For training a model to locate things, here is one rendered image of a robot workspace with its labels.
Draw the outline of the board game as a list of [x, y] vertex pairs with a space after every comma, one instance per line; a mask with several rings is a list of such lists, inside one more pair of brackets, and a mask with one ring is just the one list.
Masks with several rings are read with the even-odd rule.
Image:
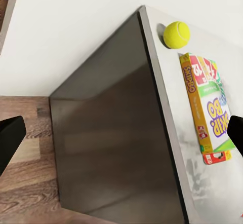
[[[180, 57], [200, 149], [207, 165], [232, 159], [227, 134], [231, 117], [216, 63], [192, 53]], [[215, 153], [223, 156], [215, 158]]]

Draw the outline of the tennis ball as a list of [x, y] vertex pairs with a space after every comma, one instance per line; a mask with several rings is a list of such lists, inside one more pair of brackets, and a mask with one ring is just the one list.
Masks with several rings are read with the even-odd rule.
[[165, 44], [171, 49], [181, 49], [190, 40], [190, 29], [185, 22], [175, 21], [163, 33]]

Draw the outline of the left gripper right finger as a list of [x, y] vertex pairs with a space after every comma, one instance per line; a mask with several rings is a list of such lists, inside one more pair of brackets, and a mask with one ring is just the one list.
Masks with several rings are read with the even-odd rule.
[[227, 134], [231, 138], [234, 145], [243, 156], [243, 118], [231, 116], [229, 119]]

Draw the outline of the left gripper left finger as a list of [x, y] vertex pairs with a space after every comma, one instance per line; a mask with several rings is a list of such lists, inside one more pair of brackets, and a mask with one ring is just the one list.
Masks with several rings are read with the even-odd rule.
[[26, 135], [22, 116], [0, 121], [0, 176]]

